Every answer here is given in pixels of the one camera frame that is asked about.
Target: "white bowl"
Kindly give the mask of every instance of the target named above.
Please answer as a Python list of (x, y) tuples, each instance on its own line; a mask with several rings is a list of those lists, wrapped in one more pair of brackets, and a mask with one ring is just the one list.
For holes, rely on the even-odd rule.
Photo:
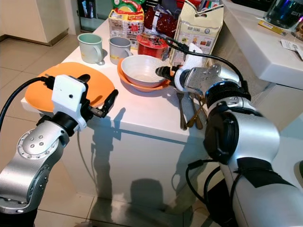
[(126, 78), (141, 87), (157, 87), (165, 78), (156, 74), (156, 69), (167, 64), (148, 55), (133, 55), (125, 58), (121, 68)]

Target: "cup handle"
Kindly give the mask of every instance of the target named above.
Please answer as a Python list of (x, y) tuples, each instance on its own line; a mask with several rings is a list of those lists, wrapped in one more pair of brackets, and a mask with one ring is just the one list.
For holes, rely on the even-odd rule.
[(99, 63), (102, 61), (102, 52), (101, 50), (97, 47), (97, 46), (94, 46), (96, 52), (97, 52), (97, 55), (98, 55), (98, 60), (96, 61), (96, 63)]
[(125, 48), (124, 50), (125, 50), (125, 51), (126, 51), (126, 53), (128, 54), (128, 57), (129, 57), (129, 56), (132, 56), (132, 53), (131, 53), (131, 51), (130, 51), (130, 50), (128, 50), (128, 49), (126, 49), (126, 48)]

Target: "orange bowl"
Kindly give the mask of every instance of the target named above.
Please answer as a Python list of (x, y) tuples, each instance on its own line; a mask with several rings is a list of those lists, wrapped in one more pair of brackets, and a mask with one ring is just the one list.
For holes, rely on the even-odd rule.
[[(104, 74), (76, 62), (66, 62), (55, 65), (41, 73), (39, 77), (45, 74), (54, 77), (65, 74), (75, 78), (83, 74), (89, 74), (90, 80), (87, 83), (89, 86), (87, 99), (90, 100), (90, 105), (93, 107), (102, 105), (104, 100), (115, 89), (113, 83)], [(52, 93), (53, 91), (44, 86), (43, 82), (36, 82), (27, 88), (25, 99), (31, 106), (38, 110), (53, 112)]]
[(141, 91), (141, 92), (152, 92), (152, 91), (157, 91), (157, 90), (161, 90), (161, 89), (164, 89), (164, 88), (166, 88), (166, 87), (169, 86), (169, 80), (165, 80), (162, 84), (160, 84), (160, 85), (157, 86), (157, 87), (141, 87), (141, 86), (138, 86), (138, 85), (135, 85), (135, 84), (131, 83), (131, 82), (126, 78), (125, 74), (124, 74), (123, 71), (122, 71), (121, 63), (122, 63), (123, 59), (124, 59), (124, 58), (121, 58), (121, 59), (120, 59), (118, 65), (117, 65), (117, 71), (118, 71), (118, 75), (119, 75), (120, 79), (121, 79), (124, 83), (126, 83), (126, 84), (128, 84), (128, 85), (134, 87), (135, 89), (137, 89), (138, 91)]

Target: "plastic lid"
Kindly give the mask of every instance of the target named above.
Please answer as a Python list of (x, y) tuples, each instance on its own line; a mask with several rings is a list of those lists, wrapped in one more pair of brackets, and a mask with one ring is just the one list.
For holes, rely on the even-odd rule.
[(138, 35), (137, 40), (139, 44), (153, 49), (163, 49), (168, 47), (164, 39), (154, 35)]

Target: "green mug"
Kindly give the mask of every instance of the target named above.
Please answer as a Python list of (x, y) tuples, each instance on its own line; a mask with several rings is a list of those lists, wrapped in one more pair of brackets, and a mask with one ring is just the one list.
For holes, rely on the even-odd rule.
[(81, 58), (87, 63), (100, 64), (103, 61), (102, 37), (92, 33), (78, 35)]

